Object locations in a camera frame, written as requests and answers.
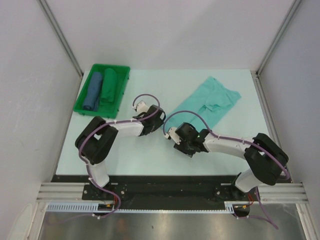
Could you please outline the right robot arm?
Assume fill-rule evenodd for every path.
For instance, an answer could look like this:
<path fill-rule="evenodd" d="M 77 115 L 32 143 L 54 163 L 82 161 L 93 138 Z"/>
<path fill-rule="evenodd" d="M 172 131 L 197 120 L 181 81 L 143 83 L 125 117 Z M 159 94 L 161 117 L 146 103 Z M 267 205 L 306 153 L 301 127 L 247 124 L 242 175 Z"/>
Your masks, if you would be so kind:
<path fill-rule="evenodd" d="M 189 157 L 204 152 L 246 160 L 249 169 L 239 173 L 230 187 L 230 195 L 237 201 L 242 201 L 252 189 L 262 184 L 275 185 L 289 161 L 288 155 L 264 133 L 251 139 L 213 135 L 208 129 L 198 132 L 184 122 L 179 127 L 170 128 L 168 135 L 175 142 L 174 148 Z"/>

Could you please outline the teal t shirt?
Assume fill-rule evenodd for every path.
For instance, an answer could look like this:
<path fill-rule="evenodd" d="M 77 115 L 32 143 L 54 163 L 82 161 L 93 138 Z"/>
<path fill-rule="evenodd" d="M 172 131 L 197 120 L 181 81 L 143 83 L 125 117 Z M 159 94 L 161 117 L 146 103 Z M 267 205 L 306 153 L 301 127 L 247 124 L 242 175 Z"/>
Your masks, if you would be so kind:
<path fill-rule="evenodd" d="M 205 125 L 200 118 L 187 111 L 198 114 L 210 128 L 213 128 L 240 98 L 239 92 L 224 87 L 221 82 L 210 76 L 169 114 L 171 118 L 165 124 L 165 131 L 171 127 L 179 127 L 182 123 L 193 125 L 197 131 L 202 130 Z"/>

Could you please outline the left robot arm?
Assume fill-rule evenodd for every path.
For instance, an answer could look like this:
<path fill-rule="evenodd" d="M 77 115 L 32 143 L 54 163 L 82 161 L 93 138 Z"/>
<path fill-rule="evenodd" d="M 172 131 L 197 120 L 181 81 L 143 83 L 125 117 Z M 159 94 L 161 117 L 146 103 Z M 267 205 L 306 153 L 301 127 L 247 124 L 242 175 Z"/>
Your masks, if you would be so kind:
<path fill-rule="evenodd" d="M 104 160 L 117 137 L 142 137 L 155 132 L 164 123 L 166 114 L 156 105 L 135 107 L 138 113 L 128 120 L 107 122 L 94 117 L 75 140 L 78 156 L 84 162 L 89 182 L 94 185 L 93 194 L 100 200 L 110 196 L 107 185 L 110 177 Z"/>

